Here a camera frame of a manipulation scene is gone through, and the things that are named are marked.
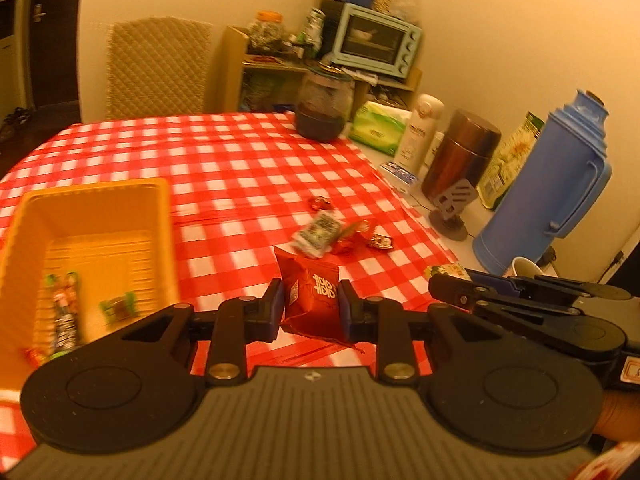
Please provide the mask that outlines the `person's hand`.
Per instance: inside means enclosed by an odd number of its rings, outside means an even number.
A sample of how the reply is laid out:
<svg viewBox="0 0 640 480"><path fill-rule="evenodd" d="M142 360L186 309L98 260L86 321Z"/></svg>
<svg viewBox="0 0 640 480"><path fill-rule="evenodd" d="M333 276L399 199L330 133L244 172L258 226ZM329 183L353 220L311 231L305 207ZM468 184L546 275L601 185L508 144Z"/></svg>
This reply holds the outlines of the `person's hand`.
<svg viewBox="0 0 640 480"><path fill-rule="evenodd" d="M640 440L640 394L605 390L593 432L615 442Z"/></svg>

